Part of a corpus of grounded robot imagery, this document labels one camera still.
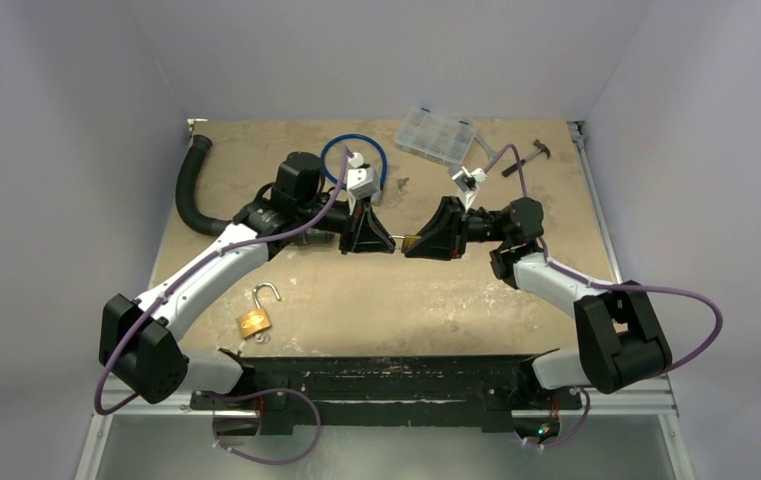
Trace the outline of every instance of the black metal base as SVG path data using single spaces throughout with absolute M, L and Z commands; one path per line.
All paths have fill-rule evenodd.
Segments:
M 549 410 L 554 396 L 560 408 L 580 409 L 568 388 L 519 389 L 531 355 L 429 357 L 264 357 L 241 358 L 242 380 L 231 395 L 273 387 L 305 393 L 318 407 L 324 425 L 480 427 L 512 432 L 524 419 L 513 410 Z M 288 435 L 295 425 L 314 425 L 309 406 L 289 395 L 265 396 L 262 435 Z M 195 394 L 195 410 L 253 409 Z

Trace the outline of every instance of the cable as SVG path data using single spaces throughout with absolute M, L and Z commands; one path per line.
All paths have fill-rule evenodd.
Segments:
M 521 446 L 523 447 L 531 447 L 531 448 L 537 448 L 539 450 L 548 450 L 550 448 L 559 447 L 563 443 L 567 442 L 571 437 L 577 434 L 577 432 L 580 431 L 581 428 L 583 428 L 583 425 L 586 424 L 586 420 L 589 419 L 589 411 L 592 409 L 592 402 L 589 401 L 589 392 L 586 391 L 583 387 L 577 387 L 578 390 L 580 390 L 580 393 L 583 394 L 584 399 L 586 400 L 583 406 L 583 413 L 580 414 L 580 418 L 577 420 L 577 423 L 574 424 L 574 427 L 566 433 L 565 435 L 560 435 L 557 437 L 556 440 L 554 440 L 551 443 L 540 443 L 538 445 L 531 444 L 526 439 L 519 437 L 519 440 L 521 441 Z
M 527 197 L 528 196 L 527 183 L 524 180 L 524 168 L 523 168 L 523 164 L 521 163 L 521 155 L 519 155 L 518 149 L 515 147 L 515 145 L 510 143 L 505 145 L 503 148 L 501 148 L 498 151 L 498 153 L 495 154 L 495 157 L 489 161 L 489 163 L 486 165 L 483 171 L 488 173 L 488 171 L 491 170 L 492 167 L 494 167 L 495 164 L 498 163 L 501 157 L 504 156 L 507 150 L 512 150 L 513 154 L 515 155 L 515 163 L 516 163 L 516 166 L 518 167 L 517 169 L 518 180 L 521 183 L 521 192 L 523 196 Z M 597 288 L 600 290 L 620 291 L 620 292 L 646 292 L 646 293 L 662 293 L 666 295 L 677 295 L 681 297 L 687 297 L 687 298 L 692 298 L 694 300 L 698 300 L 699 302 L 707 305 L 707 307 L 710 308 L 710 310 L 713 312 L 713 316 L 715 317 L 715 325 L 713 326 L 713 330 L 710 332 L 707 338 L 704 339 L 704 341 L 701 342 L 700 345 L 698 345 L 698 347 L 696 347 L 694 350 L 684 355 L 680 360 L 669 365 L 669 367 L 663 370 L 662 373 L 671 372 L 672 370 L 676 368 L 680 368 L 686 365 L 687 363 L 691 362 L 692 360 L 694 360 L 698 355 L 701 355 L 702 353 L 704 353 L 704 351 L 707 350 L 707 348 L 709 348 L 710 345 L 712 345 L 712 343 L 716 341 L 716 338 L 718 338 L 719 334 L 721 333 L 722 325 L 724 324 L 724 317 L 722 315 L 722 311 L 718 307 L 718 305 L 716 305 L 715 302 L 710 300 L 708 297 L 698 292 L 693 292 L 691 290 L 686 290 L 686 289 L 676 288 L 676 287 L 660 287 L 660 286 L 653 286 L 653 285 L 614 285 L 614 284 L 604 284 L 604 283 L 593 282 L 589 277 L 573 272 L 567 268 L 562 267 L 561 265 L 552 263 L 550 261 L 550 255 L 548 252 L 548 244 L 545 242 L 545 238 L 540 236 L 538 240 L 539 240 L 539 243 L 542 245 L 542 254 L 545 257 L 545 263 L 547 266 L 562 273 L 563 275 L 566 275 L 569 278 L 577 280 L 578 282 L 585 283 L 592 288 Z M 556 447 L 558 445 L 561 445 L 563 442 L 568 440 L 569 437 L 577 433 L 577 431 L 580 430 L 580 427 L 582 427 L 583 424 L 586 423 L 586 419 L 589 416 L 589 410 L 591 408 L 591 405 L 589 402 L 589 393 L 583 387 L 578 387 L 578 388 L 586 397 L 586 406 L 583 409 L 583 414 L 580 416 L 580 420 L 578 420 L 577 424 L 568 434 L 564 436 L 560 436 L 560 438 L 548 444 L 547 446 L 540 445 L 540 448 L 545 449 L 545 448 L 551 448 L 551 447 Z
M 389 168 L 389 162 L 386 160 L 386 152 L 383 150 L 383 147 L 381 147 L 380 144 L 377 143 L 373 138 L 361 135 L 359 133 L 346 133 L 344 135 L 339 135 L 333 140 L 327 142 L 327 145 L 324 145 L 324 149 L 321 150 L 321 164 L 324 166 L 324 176 L 333 182 L 333 185 L 339 183 L 336 177 L 330 174 L 330 171 L 327 170 L 327 153 L 331 148 L 333 148 L 334 145 L 343 140 L 362 140 L 364 142 L 370 143 L 372 147 L 377 149 L 377 151 L 380 153 L 380 162 L 383 164 L 383 168 L 380 170 L 380 188 L 384 188 L 386 186 L 386 170 Z
M 227 395 L 221 395 L 221 394 L 213 394 L 210 392 L 207 392 L 206 394 L 210 397 L 217 398 L 222 401 L 227 402 L 243 402 L 245 400 L 251 400 L 254 398 L 262 397 L 263 395 L 268 395 L 269 393 L 276 393 L 276 392 L 284 392 L 291 395 L 295 395 L 296 397 L 300 398 L 304 402 L 306 402 L 307 405 L 309 405 L 310 410 L 312 410 L 312 414 L 315 416 L 315 435 L 312 437 L 312 441 L 309 442 L 309 445 L 303 449 L 299 454 L 294 455 L 292 457 L 284 458 L 282 460 L 271 460 L 268 458 L 260 458 L 256 457 L 244 452 L 241 452 L 239 450 L 234 449 L 233 447 L 227 445 L 224 443 L 221 438 L 218 436 L 218 430 L 216 429 L 216 419 L 212 419 L 212 437 L 215 439 L 215 446 L 221 447 L 226 451 L 227 453 L 232 453 L 233 455 L 237 455 L 239 457 L 244 458 L 245 460 L 250 460 L 252 462 L 261 463 L 263 465 L 287 465 L 289 463 L 297 462 L 298 460 L 301 460 L 302 458 L 309 455 L 310 452 L 312 452 L 312 449 L 315 448 L 315 445 L 318 444 L 318 440 L 321 438 L 321 431 L 323 429 L 321 425 L 321 413 L 318 412 L 318 407 L 315 406 L 315 404 L 312 402 L 312 400 L 309 399 L 306 395 L 303 393 L 292 390 L 291 388 L 269 388 L 268 390 L 261 390 L 259 392 L 251 393 L 250 395 L 243 395 L 241 397 L 230 397 Z
M 212 148 L 212 140 L 203 135 L 192 137 L 192 144 L 186 152 L 186 158 L 177 174 L 177 185 L 174 188 L 174 199 L 177 203 L 177 213 L 189 228 L 195 232 L 217 237 L 221 235 L 229 220 L 221 220 L 201 213 L 195 201 L 195 185 L 206 154 Z
M 268 182 L 265 185 L 263 185 L 259 190 L 256 191 L 256 195 L 253 196 L 254 201 L 261 199 L 262 196 L 265 195 L 265 193 L 268 190 L 271 190 L 271 187 L 273 186 L 274 186 L 274 182 Z
M 351 155 L 351 151 L 348 150 L 347 146 L 344 149 L 342 149 L 342 165 L 339 167 L 340 178 L 344 177 L 347 171 L 347 167 L 348 167 L 347 160 L 348 160 L 348 156 L 350 155 Z M 280 240 L 285 240 L 287 238 L 300 235 L 301 233 L 314 227 L 315 224 L 320 222 L 324 218 L 324 216 L 327 215 L 327 212 L 329 212 L 330 209 L 333 207 L 333 204 L 336 201 L 336 197 L 339 195 L 339 192 L 342 191 L 343 187 L 344 187 L 344 182 L 337 182 L 335 188 L 333 189 L 333 192 L 330 194 L 330 199 L 327 201 L 327 203 L 324 204 L 324 207 L 321 209 L 321 211 L 319 211 L 316 216 L 312 217 L 312 219 L 310 219 L 308 222 L 301 225 L 300 227 L 289 230 L 288 232 L 278 233 L 277 235 L 271 235 L 268 237 L 257 237 L 251 240 L 245 240 L 238 243 L 230 243 L 221 249 L 220 255 L 223 255 L 224 253 L 232 252 L 233 250 L 237 250 L 242 247 L 247 247 L 249 245 L 256 245 L 259 243 L 267 243 L 267 242 L 277 242 Z M 98 414 L 110 415 L 112 413 L 115 413 L 121 408 L 123 408 L 124 406 L 126 406 L 128 403 L 133 401 L 136 397 L 138 397 L 138 394 L 134 393 L 130 395 L 129 397 L 125 398 L 124 400 L 121 400 L 118 404 L 113 405 L 112 407 L 109 407 L 109 408 L 103 407 L 103 402 L 101 401 L 101 398 L 103 396 L 103 389 L 106 386 L 106 381 L 107 379 L 109 379 L 109 375 L 112 373 L 112 369 L 115 367 L 115 363 L 118 361 L 118 358 L 121 356 L 121 352 L 124 351 L 124 349 L 130 343 L 130 341 L 133 339 L 133 336 L 135 336 L 135 334 L 138 332 L 139 328 L 141 328 L 144 322 L 153 314 L 154 311 L 156 311 L 156 309 L 159 307 L 161 302 L 166 302 L 168 297 L 173 295 L 174 292 L 176 292 L 177 289 L 180 288 L 192 275 L 197 273 L 206 264 L 208 264 L 213 259 L 218 258 L 220 255 L 218 251 L 213 251 L 209 255 L 206 255 L 205 257 L 201 258 L 199 262 L 189 267 L 188 270 L 183 272 L 182 275 L 180 275 L 176 280 L 174 280 L 173 283 L 171 283 L 171 285 L 169 285 L 165 289 L 162 295 L 158 297 L 153 302 L 153 304 L 150 305 L 139 316 L 138 319 L 136 319 L 135 322 L 133 322 L 132 326 L 130 326 L 130 328 L 127 330 L 124 336 L 121 337 L 121 340 L 118 342 L 118 345 L 115 347 L 115 350 L 112 351 L 112 354 L 109 356 L 109 359 L 106 360 L 106 365 L 103 367 L 103 371 L 100 373 L 100 377 L 97 380 L 97 388 L 95 388 L 95 391 L 94 391 L 94 410 Z

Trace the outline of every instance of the white bracket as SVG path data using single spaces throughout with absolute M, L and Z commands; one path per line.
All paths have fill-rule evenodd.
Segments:
M 198 122 L 208 122 L 206 118 L 188 118 L 186 121 L 189 123 L 189 138 L 194 136 L 194 126 Z
M 451 167 L 448 169 L 451 180 L 457 185 L 457 198 L 465 206 L 466 212 L 472 205 L 477 194 L 480 193 L 480 184 L 486 180 L 486 172 L 482 168 L 469 172 L 465 167 Z
M 347 178 L 348 206 L 353 213 L 356 201 L 372 197 L 380 191 L 380 175 L 373 167 L 348 170 Z

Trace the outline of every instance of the black hose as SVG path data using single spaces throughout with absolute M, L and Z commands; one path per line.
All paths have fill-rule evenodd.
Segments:
M 180 173 L 177 175 L 174 201 L 177 202 L 177 212 L 183 219 L 183 223 L 195 232 L 217 237 L 227 228 L 230 221 L 219 220 L 200 213 L 197 203 L 195 203 L 197 177 L 200 175 L 200 169 L 203 167 L 203 161 L 206 160 L 206 154 L 210 148 L 212 148 L 212 140 L 203 135 L 192 137 L 192 145 L 189 147 L 183 165 L 180 167 Z

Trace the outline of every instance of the padlock shackle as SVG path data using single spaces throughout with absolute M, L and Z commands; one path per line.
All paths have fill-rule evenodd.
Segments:
M 277 287 L 275 287 L 274 284 L 268 283 L 268 282 L 262 282 L 257 284 L 255 287 L 253 287 L 253 291 L 251 292 L 251 296 L 253 297 L 253 303 L 254 305 L 256 305 L 257 309 L 262 308 L 262 305 L 259 304 L 259 298 L 256 296 L 256 294 L 264 287 L 269 287 L 271 290 L 274 290 L 274 296 L 277 297 L 278 302 L 283 301 L 283 299 L 280 297 L 280 292 L 277 291 Z

